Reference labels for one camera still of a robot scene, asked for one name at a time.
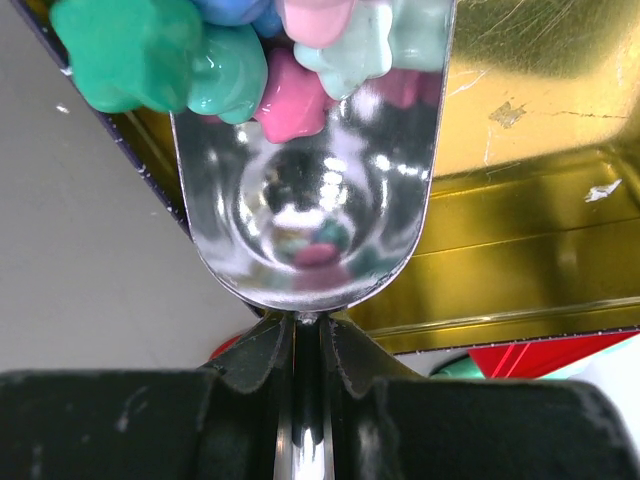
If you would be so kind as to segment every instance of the green candy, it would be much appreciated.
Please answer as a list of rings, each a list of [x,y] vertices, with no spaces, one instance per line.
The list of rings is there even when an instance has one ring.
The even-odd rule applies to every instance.
[[[62,0],[51,22],[78,90],[96,110],[179,111],[191,89],[202,21],[186,0]]]
[[[267,84],[253,28],[203,27],[188,0],[60,0],[51,22],[78,90],[101,112],[188,106],[237,124],[253,116]]]
[[[258,109],[268,73],[253,27],[205,27],[193,73],[192,111],[231,124],[248,121]]]

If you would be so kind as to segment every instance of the candy pile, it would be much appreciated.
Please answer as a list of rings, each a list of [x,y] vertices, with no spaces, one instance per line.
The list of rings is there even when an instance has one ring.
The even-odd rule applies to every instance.
[[[254,118],[281,143],[320,132],[327,108],[368,79],[382,93],[408,82],[409,100],[391,103],[420,97],[419,72],[443,68],[450,10],[451,0],[59,0],[51,21],[95,109]],[[293,49],[269,48],[283,29]]]

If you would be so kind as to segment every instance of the metal tin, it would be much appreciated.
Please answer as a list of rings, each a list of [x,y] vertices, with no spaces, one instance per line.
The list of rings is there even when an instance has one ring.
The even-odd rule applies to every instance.
[[[13,1],[65,71],[51,0]],[[350,316],[392,352],[636,327],[640,0],[457,8],[422,240]],[[184,228],[168,116],[102,119]]]

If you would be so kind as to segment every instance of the silver scoop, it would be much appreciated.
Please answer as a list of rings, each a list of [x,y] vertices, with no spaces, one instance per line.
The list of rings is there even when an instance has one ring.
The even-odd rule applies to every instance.
[[[367,82],[321,133],[279,145],[257,122],[172,116],[191,235],[214,277],[257,307],[297,312],[351,307],[391,282],[422,231],[441,104],[386,100],[405,87],[386,82],[382,95]]]

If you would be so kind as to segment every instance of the gray surface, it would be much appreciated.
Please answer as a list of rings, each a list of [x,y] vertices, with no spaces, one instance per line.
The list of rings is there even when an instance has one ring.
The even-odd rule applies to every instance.
[[[0,112],[0,370],[195,366],[255,322],[6,1]]]

